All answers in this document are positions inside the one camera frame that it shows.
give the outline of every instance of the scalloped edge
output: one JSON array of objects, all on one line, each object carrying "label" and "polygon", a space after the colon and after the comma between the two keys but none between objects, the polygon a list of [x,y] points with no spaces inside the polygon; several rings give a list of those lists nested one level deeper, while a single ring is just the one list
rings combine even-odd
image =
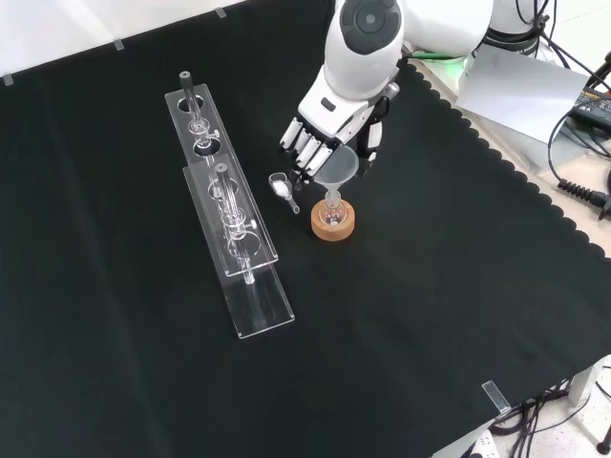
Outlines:
[{"label": "scalloped edge", "polygon": [[532,193],[536,198],[541,202],[546,204],[548,207],[551,207],[554,213],[554,218],[558,219],[558,223],[560,225],[572,226],[570,229],[576,233],[577,239],[580,242],[584,243],[585,249],[591,252],[597,259],[605,261],[605,265],[607,268],[611,268],[611,253],[609,256],[604,252],[604,249],[598,245],[590,241],[590,236],[588,236],[585,232],[581,231],[577,228],[577,224],[573,219],[570,219],[564,215],[564,210],[562,207],[553,203],[552,198],[547,194],[541,192],[539,186],[531,181],[526,174],[523,172],[517,171],[516,166],[513,162],[502,158],[502,153],[498,150],[491,148],[490,143],[485,138],[480,136],[480,132],[475,129],[473,123],[470,119],[466,118],[460,110],[457,110],[453,104],[444,98],[441,98],[441,94],[432,88],[432,83],[426,79],[426,76],[418,71],[418,68],[411,63],[404,63],[403,67],[408,69],[415,75],[415,79],[420,81],[422,86],[437,100],[437,102],[442,105],[445,109],[450,109],[453,114],[453,117],[456,118],[457,122],[460,122],[464,125],[469,131],[469,133],[475,137],[477,143],[480,143],[481,146],[485,146],[488,150],[489,154],[492,154],[496,161],[499,163],[500,167],[510,169],[508,172],[511,172],[512,175],[518,179],[521,183],[525,184],[527,188],[529,188],[529,192]]}]

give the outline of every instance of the wooden stand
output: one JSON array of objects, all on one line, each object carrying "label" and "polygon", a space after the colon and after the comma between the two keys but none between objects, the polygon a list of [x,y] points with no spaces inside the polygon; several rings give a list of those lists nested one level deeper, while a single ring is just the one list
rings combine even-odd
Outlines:
[{"label": "wooden stand", "polygon": [[346,206],[346,211],[348,214],[346,216],[346,220],[341,224],[337,224],[336,226],[324,224],[321,221],[319,212],[321,207],[325,204],[324,200],[321,200],[314,205],[314,208],[312,208],[312,231],[314,231],[314,234],[316,234],[319,239],[326,241],[340,241],[348,238],[350,234],[352,234],[352,231],[354,230],[354,209],[352,208],[352,205],[347,203],[345,200],[342,200],[342,203]]}]

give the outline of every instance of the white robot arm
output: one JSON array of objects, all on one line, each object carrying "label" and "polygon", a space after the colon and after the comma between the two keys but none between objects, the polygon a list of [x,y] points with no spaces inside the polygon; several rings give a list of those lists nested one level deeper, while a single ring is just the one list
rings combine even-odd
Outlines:
[{"label": "white robot arm", "polygon": [[331,20],[325,65],[281,140],[295,156],[291,181],[309,182],[331,154],[359,136],[358,154],[375,159],[380,119],[398,93],[404,36],[400,0],[340,0]]},{"label": "white robot arm", "polygon": [[404,41],[464,55],[481,41],[492,7],[493,0],[470,0],[468,8],[455,0],[337,0],[325,64],[281,140],[294,156],[291,181],[308,183],[355,136],[357,154],[371,164],[381,119],[399,92],[394,79]]}]

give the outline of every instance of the acrylic test tube rack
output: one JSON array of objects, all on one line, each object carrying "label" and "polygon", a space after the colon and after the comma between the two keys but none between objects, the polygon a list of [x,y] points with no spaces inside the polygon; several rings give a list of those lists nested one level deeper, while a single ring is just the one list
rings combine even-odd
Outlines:
[{"label": "acrylic test tube rack", "polygon": [[184,89],[165,99],[222,293],[244,339],[290,323],[295,316],[273,266],[278,254],[212,96],[206,85],[194,87],[189,73],[181,73],[180,79]]}]

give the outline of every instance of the black cloth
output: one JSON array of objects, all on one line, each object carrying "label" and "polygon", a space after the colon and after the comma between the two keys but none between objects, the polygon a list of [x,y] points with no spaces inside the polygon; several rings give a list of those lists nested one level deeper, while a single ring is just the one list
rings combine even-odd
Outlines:
[{"label": "black cloth", "polygon": [[[426,457],[611,353],[611,266],[413,68],[344,242],[268,189],[326,7],[249,2],[0,88],[0,456]],[[239,341],[164,94],[209,85],[295,323]]]}]

